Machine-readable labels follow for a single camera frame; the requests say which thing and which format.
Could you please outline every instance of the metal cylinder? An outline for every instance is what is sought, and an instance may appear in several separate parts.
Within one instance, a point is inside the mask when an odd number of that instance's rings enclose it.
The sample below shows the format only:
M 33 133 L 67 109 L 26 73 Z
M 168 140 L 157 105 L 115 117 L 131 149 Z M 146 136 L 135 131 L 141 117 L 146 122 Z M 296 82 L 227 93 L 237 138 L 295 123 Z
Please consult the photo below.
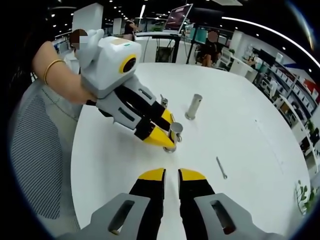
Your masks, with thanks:
M 163 97 L 161 94 L 160 94 L 160 96 L 161 96 L 161 105 L 163 107 L 167 108 L 168 107 L 168 99 Z
M 168 132 L 168 137 L 174 143 L 174 147 L 163 147 L 163 149 L 168 153 L 173 153 L 177 149 L 177 143 L 180 142 L 180 134 L 182 133 L 184 127 L 179 122 L 173 122 L 170 125 Z
M 196 113 L 197 113 L 197 110 L 199 108 L 199 105 L 200 105 L 201 101 L 202 101 L 202 96 L 201 95 L 195 94 L 193 96 L 191 105 L 190 105 L 188 111 L 184 115 L 186 117 L 186 119 L 193 120 L 193 119 L 196 118 Z

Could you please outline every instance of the gray gripper housing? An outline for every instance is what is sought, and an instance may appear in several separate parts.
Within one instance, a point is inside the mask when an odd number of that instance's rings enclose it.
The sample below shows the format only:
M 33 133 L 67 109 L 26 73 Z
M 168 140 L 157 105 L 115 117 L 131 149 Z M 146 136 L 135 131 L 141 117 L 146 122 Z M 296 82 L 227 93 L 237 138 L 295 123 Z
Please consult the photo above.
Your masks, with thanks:
M 255 226 L 250 213 L 223 193 L 195 197 L 194 200 L 201 212 L 209 240 L 286 239 Z M 148 197 L 121 193 L 95 211 L 88 226 L 76 233 L 59 236 L 57 240 L 136 240 L 149 201 Z M 221 205 L 225 212 L 217 213 L 214 208 L 217 205 Z M 228 221 L 226 215 L 234 227 L 230 234 L 225 234 L 223 230 L 225 221 Z M 121 226 L 119 235 L 112 233 L 112 230 Z
M 209 240 L 285 240 L 282 235 L 266 233 L 255 226 L 250 213 L 223 193 L 199 196 L 194 200 Z M 230 234 L 225 234 L 223 230 L 223 225 L 227 223 L 234 227 Z
M 150 106 L 157 100 L 152 92 L 139 82 L 136 75 L 133 75 L 122 85 L 133 91 L 137 97 L 142 98 Z M 114 91 L 108 94 L 105 98 L 98 99 L 96 107 L 113 116 L 114 122 L 117 122 L 131 130 L 134 130 L 141 120 L 141 117 L 128 108 L 118 98 Z
M 57 240 L 136 240 L 150 198 L 121 193 L 92 214 L 91 222 Z

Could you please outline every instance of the potted plant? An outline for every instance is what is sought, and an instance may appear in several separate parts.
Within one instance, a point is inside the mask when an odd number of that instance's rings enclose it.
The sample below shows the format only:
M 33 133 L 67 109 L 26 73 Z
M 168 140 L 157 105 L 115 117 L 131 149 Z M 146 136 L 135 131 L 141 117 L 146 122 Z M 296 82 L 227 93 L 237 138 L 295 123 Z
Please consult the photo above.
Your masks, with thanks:
M 309 129 L 310 134 L 312 134 L 315 131 L 315 125 L 310 119 L 306 121 L 305 125 L 306 125 L 306 128 Z
M 295 197 L 298 204 L 299 211 L 302 215 L 308 214 L 312 211 L 316 201 L 318 189 L 311 187 L 310 193 L 308 194 L 308 187 L 302 186 L 301 181 L 298 181 L 298 185 L 295 188 Z
M 161 26 L 153 26 L 151 28 L 151 32 L 161 32 L 162 31 L 162 27 Z

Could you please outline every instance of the computer monitor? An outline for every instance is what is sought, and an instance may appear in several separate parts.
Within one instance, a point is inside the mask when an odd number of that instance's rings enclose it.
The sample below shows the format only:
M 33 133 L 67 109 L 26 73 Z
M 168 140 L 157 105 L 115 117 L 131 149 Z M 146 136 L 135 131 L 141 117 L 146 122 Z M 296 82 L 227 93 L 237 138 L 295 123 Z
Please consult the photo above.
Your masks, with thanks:
M 266 62 L 270 66 L 272 66 L 276 61 L 276 58 L 274 56 L 271 56 L 269 53 L 262 49 L 259 51 L 258 55 L 262 61 Z
M 191 32 L 190 32 L 190 36 L 189 36 L 189 39 L 190 39 L 190 40 L 193 40 L 193 39 L 194 39 L 195 32 L 196 32 L 196 29 L 195 29 L 195 28 L 192 28 L 192 29 L 191 29 Z M 197 43 L 206 44 L 207 35 L 208 35 L 207 30 L 202 29 L 202 28 L 198 28 L 194 40 L 195 40 Z
M 164 25 L 163 32 L 179 34 L 193 4 L 173 9 Z

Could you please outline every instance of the woman's arm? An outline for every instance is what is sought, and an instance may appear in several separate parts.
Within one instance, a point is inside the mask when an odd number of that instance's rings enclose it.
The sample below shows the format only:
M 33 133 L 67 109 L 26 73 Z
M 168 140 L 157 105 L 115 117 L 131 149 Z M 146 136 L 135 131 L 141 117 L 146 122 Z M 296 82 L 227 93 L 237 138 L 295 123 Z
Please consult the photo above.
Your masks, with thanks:
M 134 23 L 131 23 L 129 26 L 133 28 L 133 30 L 139 31 L 139 28 Z
M 36 52 L 32 60 L 34 73 L 43 80 L 47 67 L 59 56 L 51 42 L 46 41 Z M 74 74 L 64 62 L 57 62 L 48 70 L 47 84 L 59 95 L 72 103 L 85 104 L 87 100 L 96 101 L 96 97 L 81 84 L 81 76 Z

